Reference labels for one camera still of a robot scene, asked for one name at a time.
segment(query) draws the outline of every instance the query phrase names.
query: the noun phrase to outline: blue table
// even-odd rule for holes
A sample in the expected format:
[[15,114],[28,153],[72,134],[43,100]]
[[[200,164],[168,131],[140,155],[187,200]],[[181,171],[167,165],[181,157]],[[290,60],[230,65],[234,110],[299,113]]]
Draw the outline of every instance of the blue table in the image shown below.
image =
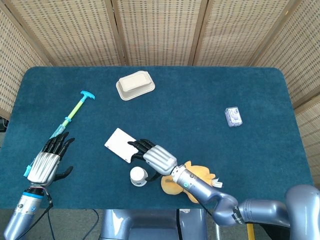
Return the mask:
[[[155,90],[120,99],[116,82],[148,71]],[[283,200],[286,189],[312,184],[283,74],[258,67],[34,67],[25,74],[0,152],[0,208],[14,208],[29,185],[23,177],[47,139],[86,90],[87,100],[67,126],[75,142],[58,172],[74,166],[49,191],[56,208],[197,208],[187,196],[165,194],[160,179],[130,183],[134,166],[109,151],[116,128],[147,138],[178,159],[207,166],[223,191],[246,198]],[[237,106],[243,125],[228,127],[225,109]]]

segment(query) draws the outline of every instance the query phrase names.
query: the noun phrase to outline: black robotic finger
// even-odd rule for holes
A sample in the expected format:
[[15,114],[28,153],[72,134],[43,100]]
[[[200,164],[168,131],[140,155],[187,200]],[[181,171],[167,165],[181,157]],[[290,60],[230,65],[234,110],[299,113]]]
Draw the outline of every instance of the black robotic finger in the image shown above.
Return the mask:
[[140,152],[145,154],[149,149],[143,146],[139,141],[128,141],[128,144],[131,146],[134,146],[136,149],[138,149]]
[[137,141],[139,144],[141,144],[142,146],[144,146],[145,148],[147,148],[148,150],[151,149],[153,146],[150,145],[147,141],[145,141],[144,139],[140,139],[140,141]]
[[60,136],[61,136],[61,133],[52,138],[52,141],[48,145],[48,149],[47,149],[46,153],[52,153],[53,152],[53,150],[54,150],[54,148],[56,146],[57,139],[60,138]]
[[140,141],[145,142],[146,144],[148,144],[151,148],[153,148],[155,146],[155,144],[153,142],[151,142],[148,139],[140,139]]
[[135,159],[139,159],[139,160],[143,160],[146,161],[144,159],[144,155],[142,153],[135,153],[131,156],[131,162],[133,162]]
[[69,145],[75,140],[75,138],[70,138],[69,140],[67,140],[64,145],[62,146],[61,150],[57,153],[60,156],[60,161],[62,159],[62,157],[65,155]]
[[60,179],[64,179],[64,178],[68,177],[68,175],[71,173],[71,171],[72,171],[73,169],[74,169],[74,166],[70,166],[70,167],[67,168],[67,170],[66,170],[65,172],[56,174],[56,175],[54,176],[53,181],[55,182],[55,181],[58,181],[58,180],[60,180]]
[[67,131],[64,134],[62,134],[59,138],[57,138],[55,147],[52,151],[53,154],[57,154],[59,151],[61,151],[61,149],[63,147],[64,140],[66,139],[66,137],[68,135],[69,135],[69,132]]
[[156,172],[155,175],[153,175],[152,177],[148,176],[145,180],[148,182],[152,182],[161,176],[162,175],[160,173]]
[[48,147],[50,145],[50,143],[53,141],[54,138],[50,138],[44,145],[44,147],[42,148],[42,151],[41,152],[44,152],[46,153],[48,151]]

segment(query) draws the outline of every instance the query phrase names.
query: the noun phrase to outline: plush toy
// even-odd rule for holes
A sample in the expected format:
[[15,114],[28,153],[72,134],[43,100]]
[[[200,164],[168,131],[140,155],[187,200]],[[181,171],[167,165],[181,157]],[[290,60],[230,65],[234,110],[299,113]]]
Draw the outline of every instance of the plush toy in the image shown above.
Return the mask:
[[[214,175],[213,173],[210,173],[207,167],[196,166],[196,165],[192,166],[191,161],[187,161],[184,165],[186,169],[188,169],[198,178],[202,179],[210,186],[213,185],[212,180],[216,177],[216,175]],[[177,195],[181,192],[184,192],[187,194],[187,196],[193,203],[195,204],[198,203],[198,201],[194,198],[194,196],[192,196],[188,191],[184,190],[181,186],[179,186],[173,181],[172,176],[163,176],[161,179],[161,187],[166,194],[170,194],[170,195]]]

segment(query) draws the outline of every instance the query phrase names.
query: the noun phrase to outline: white container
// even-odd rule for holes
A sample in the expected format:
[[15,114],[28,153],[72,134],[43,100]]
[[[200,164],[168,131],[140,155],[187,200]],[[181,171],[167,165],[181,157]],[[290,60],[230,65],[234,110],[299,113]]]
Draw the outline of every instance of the white container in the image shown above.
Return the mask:
[[229,127],[237,127],[242,124],[242,119],[237,106],[226,108],[224,113]]
[[135,166],[130,171],[130,180],[133,185],[136,187],[142,187],[146,185],[146,178],[148,177],[148,173],[142,167]]
[[137,71],[128,76],[121,77],[115,86],[120,98],[124,101],[151,92],[156,88],[154,81],[147,71]]

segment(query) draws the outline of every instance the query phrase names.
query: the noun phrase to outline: cable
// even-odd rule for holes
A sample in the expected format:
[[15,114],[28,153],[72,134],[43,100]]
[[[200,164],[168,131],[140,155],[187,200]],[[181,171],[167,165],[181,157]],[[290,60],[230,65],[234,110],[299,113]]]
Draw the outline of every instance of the cable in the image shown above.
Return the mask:
[[44,210],[44,212],[41,214],[41,216],[27,229],[25,230],[16,240],[21,239],[24,235],[26,235],[42,218],[43,216],[49,212],[49,210],[54,206],[53,202],[52,202],[52,198],[50,196],[50,194],[46,191],[47,197],[48,197],[48,201],[49,201],[49,206],[46,208],[46,210]]
[[8,125],[7,125],[7,126],[5,125],[4,118],[2,118],[2,124],[3,124],[3,126],[4,126],[5,128],[7,128],[7,127],[8,127]]
[[52,229],[51,221],[50,221],[49,211],[47,212],[47,215],[48,215],[49,226],[50,226],[50,229],[51,229],[52,239],[53,239],[53,240],[56,240],[56,239],[55,239],[55,235],[54,235],[54,231],[53,231],[53,229]]
[[179,240],[183,240],[182,239],[182,230],[181,230],[181,225],[180,225],[180,209],[176,210],[175,219],[176,219],[176,227],[177,227],[177,230],[178,230]]
[[82,238],[82,240],[85,240],[86,237],[88,237],[88,235],[89,235],[89,234],[91,233],[91,231],[97,226],[97,224],[98,224],[98,222],[99,222],[99,214],[98,214],[98,212],[97,212],[96,210],[94,210],[94,209],[92,209],[92,211],[95,212],[97,219],[96,219],[94,225],[91,227],[91,229],[90,229],[90,230],[86,233],[86,235]]
[[198,199],[196,199],[196,200],[197,200],[198,203],[201,205],[201,207],[203,207],[203,209],[207,212],[207,214],[209,214],[209,215],[212,217],[211,212],[209,212],[209,210],[208,210]]
[[42,189],[42,190],[45,191],[45,194],[46,194],[47,196],[49,196],[48,190],[47,190],[45,187],[43,187],[43,186],[34,185],[34,186],[30,186],[29,189]]

